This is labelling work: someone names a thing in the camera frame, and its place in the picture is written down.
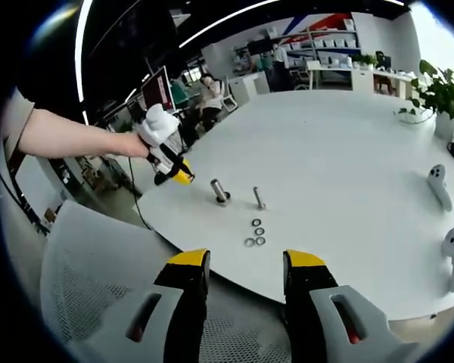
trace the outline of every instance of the metal washer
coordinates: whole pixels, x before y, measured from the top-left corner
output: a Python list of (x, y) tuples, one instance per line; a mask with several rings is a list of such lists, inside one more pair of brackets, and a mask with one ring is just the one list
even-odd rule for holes
[(252, 247), (254, 244), (256, 244), (256, 241), (253, 238), (251, 238), (251, 237), (246, 238), (245, 241), (244, 241), (244, 245), (246, 247)]
[(259, 227), (259, 228), (256, 228), (256, 230), (254, 231), (254, 234), (256, 236), (262, 236), (265, 232), (266, 232), (266, 230), (264, 228)]
[(266, 243), (266, 239), (264, 237), (256, 238), (256, 246), (262, 246), (265, 243)]

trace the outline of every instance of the potted plant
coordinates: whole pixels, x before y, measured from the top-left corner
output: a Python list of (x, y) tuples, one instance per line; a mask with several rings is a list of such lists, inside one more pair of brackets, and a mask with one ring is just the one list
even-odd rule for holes
[[(436, 69), (426, 60), (420, 61), (419, 69), (426, 75), (428, 84), (421, 85), (418, 79), (413, 79), (410, 83), (418, 92), (418, 98), (409, 100), (415, 108), (432, 110), (432, 114), (437, 113), (434, 134), (451, 142), (454, 139), (454, 70)], [(401, 108), (399, 113), (415, 115), (415, 108), (411, 110)]]
[(360, 68), (366, 68), (367, 70), (373, 70), (377, 63), (377, 58), (370, 54), (352, 54), (350, 58), (353, 62), (353, 68), (359, 70)]

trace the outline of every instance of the white desk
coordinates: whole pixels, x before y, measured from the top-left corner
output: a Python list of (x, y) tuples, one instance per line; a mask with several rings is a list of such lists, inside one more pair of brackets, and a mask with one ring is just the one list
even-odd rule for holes
[(264, 71), (235, 77), (229, 81), (232, 95), (238, 106), (244, 106), (258, 95), (265, 95), (271, 92)]
[[(393, 111), (408, 103), (343, 91), (259, 96), (188, 153), (194, 183), (147, 191), (142, 214), (179, 249), (209, 249), (213, 271), (280, 302), (282, 252), (293, 249), (324, 259), (339, 285), (390, 320), (453, 307), (440, 244), (454, 209), (442, 210), (426, 176), (443, 163), (454, 201), (454, 159), (431, 121), (397, 121)], [(214, 201), (213, 178), (232, 194), (227, 207)], [(256, 209), (254, 185), (266, 211)], [(267, 242), (246, 248), (254, 218)]]
[(352, 86), (355, 92), (361, 93), (374, 93), (374, 80), (373, 76), (385, 76), (396, 81), (395, 89), (396, 89), (396, 96), (398, 98), (407, 99), (412, 97), (413, 87), (410, 84), (410, 81), (413, 78), (396, 74), (396, 73), (389, 73), (384, 72), (381, 70), (356, 70), (354, 68), (330, 68), (330, 67), (317, 67), (317, 68), (309, 68), (309, 89), (313, 89), (313, 77), (314, 72), (322, 72), (322, 71), (334, 71), (334, 72), (350, 72), (351, 79), (352, 79)]

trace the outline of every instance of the ceiling light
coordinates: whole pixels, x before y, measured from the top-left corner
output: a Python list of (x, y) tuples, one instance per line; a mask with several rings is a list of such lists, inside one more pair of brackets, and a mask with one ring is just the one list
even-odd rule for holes
[(397, 4), (397, 5), (400, 5), (400, 6), (405, 6), (405, 4), (403, 2), (399, 2), (399, 0), (385, 0), (386, 2), (391, 2), (393, 4)]
[(128, 102), (128, 100), (131, 98), (131, 96), (133, 96), (133, 93), (136, 92), (136, 89), (137, 89), (137, 88), (135, 88), (135, 89), (133, 89), (133, 90), (131, 91), (131, 93), (128, 95), (128, 97), (126, 97), (126, 100), (124, 100), (124, 103)]
[[(84, 101), (84, 92), (82, 90), (82, 40), (84, 38), (84, 30), (86, 28), (86, 21), (88, 20), (89, 10), (91, 10), (92, 0), (84, 0), (82, 2), (81, 11), (79, 13), (79, 20), (77, 21), (76, 44), (74, 48), (74, 63), (76, 65), (76, 83), (77, 94), (79, 102)], [(82, 115), (85, 117), (84, 122), (89, 124), (86, 112), (83, 111)]]
[(204, 34), (206, 31), (212, 29), (213, 27), (219, 25), (220, 23), (223, 23), (224, 21), (228, 20), (228, 19), (231, 19), (233, 17), (236, 17), (237, 15), (239, 14), (242, 14), (244, 13), (245, 11), (249, 11), (249, 10), (252, 10), (254, 8), (258, 8), (259, 6), (263, 6), (263, 5), (267, 5), (267, 4), (270, 4), (272, 2), (278, 2), (279, 0), (265, 0), (264, 2), (259, 2), (257, 4), (254, 4), (254, 5), (251, 5), (251, 6), (247, 6), (246, 8), (244, 9), (241, 9), (239, 11), (236, 11), (235, 13), (232, 13), (230, 15), (227, 15), (226, 17), (223, 17), (222, 19), (216, 21), (215, 23), (212, 23), (210, 24), (208, 27), (206, 28), (203, 28), (200, 32), (198, 32), (197, 34), (194, 34), (193, 36), (191, 36), (190, 38), (188, 38), (187, 40), (185, 40), (182, 44), (179, 45), (179, 48), (183, 48), (184, 46), (186, 46), (189, 42), (191, 42), (192, 40), (194, 40), (195, 38), (197, 38), (198, 36), (201, 36), (202, 34)]

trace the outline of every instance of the plant pot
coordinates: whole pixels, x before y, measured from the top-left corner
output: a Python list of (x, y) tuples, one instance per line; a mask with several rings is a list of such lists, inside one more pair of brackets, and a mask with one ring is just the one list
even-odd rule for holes
[(454, 140), (454, 119), (450, 119), (447, 112), (437, 114), (434, 134), (447, 142)]

